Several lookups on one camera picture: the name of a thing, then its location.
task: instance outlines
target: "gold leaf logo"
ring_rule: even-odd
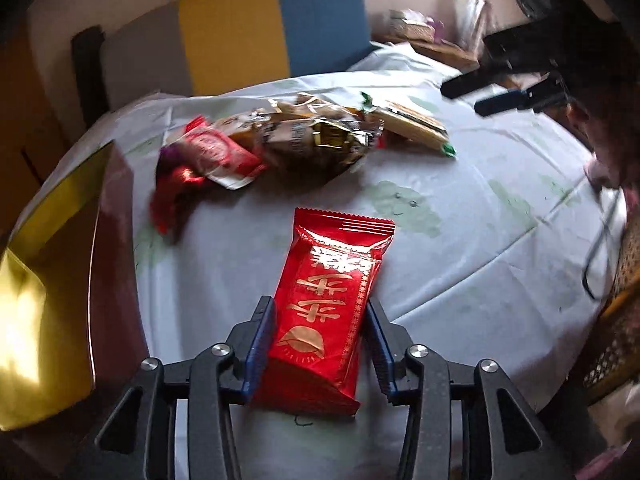
[[[313,352],[319,358],[324,358],[324,341],[318,330],[308,326],[298,325],[289,330],[277,343],[278,346],[288,345],[302,353]]]

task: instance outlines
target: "black cable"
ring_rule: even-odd
[[[598,251],[598,249],[600,248],[600,246],[602,245],[602,242],[604,241],[604,237],[606,234],[611,234],[611,231],[609,230],[609,227],[611,225],[611,221],[613,220],[613,215],[616,211],[616,206],[618,205],[618,200],[620,199],[620,194],[622,193],[622,190],[619,189],[616,192],[616,195],[613,199],[612,204],[609,206],[609,209],[607,211],[607,215],[605,217],[605,221],[602,225],[602,229],[600,230],[600,233],[598,234],[598,237],[595,239],[595,241],[593,242],[593,244],[591,245],[589,252],[587,253],[587,257],[584,261],[584,267],[582,268],[582,287],[584,288],[584,290],[586,291],[586,293],[589,295],[589,297],[593,300],[593,301],[602,301],[604,299],[604,296],[601,298],[596,298],[596,296],[594,295],[593,291],[591,290],[591,287],[589,286],[589,280],[588,280],[588,273],[589,270],[591,268],[591,264],[593,263],[593,259],[596,256],[596,252]]]

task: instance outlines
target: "screw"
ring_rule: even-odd
[[[484,359],[483,361],[481,361],[480,367],[488,374],[492,374],[498,371],[498,363],[492,359]]]
[[[413,357],[424,357],[429,353],[429,349],[425,345],[413,345],[409,348],[409,354]]]
[[[226,343],[216,343],[211,347],[211,353],[218,357],[225,356],[231,352],[231,346]]]
[[[151,370],[155,370],[156,368],[158,368],[158,359],[147,357],[144,361],[140,363],[140,368],[142,368],[145,372],[150,372]]]

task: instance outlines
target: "gold bag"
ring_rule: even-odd
[[[0,430],[121,387],[148,355],[132,248],[133,175],[110,142],[62,180],[0,261]]]

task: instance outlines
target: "red and white snack package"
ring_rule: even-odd
[[[265,168],[260,158],[202,116],[187,124],[178,135],[170,133],[167,140],[177,146],[185,164],[227,189],[246,186]]]
[[[391,220],[296,209],[258,404],[292,413],[355,414],[358,331],[394,230]]]

